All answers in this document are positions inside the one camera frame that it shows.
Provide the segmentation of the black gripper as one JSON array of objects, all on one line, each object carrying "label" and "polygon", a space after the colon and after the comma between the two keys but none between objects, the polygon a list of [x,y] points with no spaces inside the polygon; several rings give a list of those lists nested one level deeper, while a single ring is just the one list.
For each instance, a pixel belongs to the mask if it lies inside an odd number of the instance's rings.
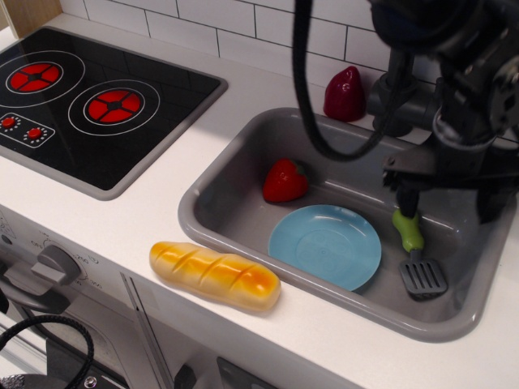
[{"label": "black gripper", "polygon": [[383,170],[384,184],[398,188],[404,217],[417,213],[419,190],[467,189],[478,190],[478,218],[486,224],[500,217],[518,190],[518,149],[510,142],[456,149],[431,135],[418,146],[386,156]]}]

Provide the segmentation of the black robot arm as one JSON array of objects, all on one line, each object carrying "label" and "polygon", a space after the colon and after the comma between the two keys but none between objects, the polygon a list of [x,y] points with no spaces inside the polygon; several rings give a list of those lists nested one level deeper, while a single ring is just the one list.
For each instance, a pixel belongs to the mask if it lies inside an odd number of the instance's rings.
[{"label": "black robot arm", "polygon": [[494,145],[518,124],[517,2],[374,1],[371,14],[392,50],[378,130],[401,132],[415,57],[438,62],[443,80],[429,138],[384,162],[401,213],[413,217],[424,190],[474,189],[479,219],[494,220],[518,190],[518,155]]}]

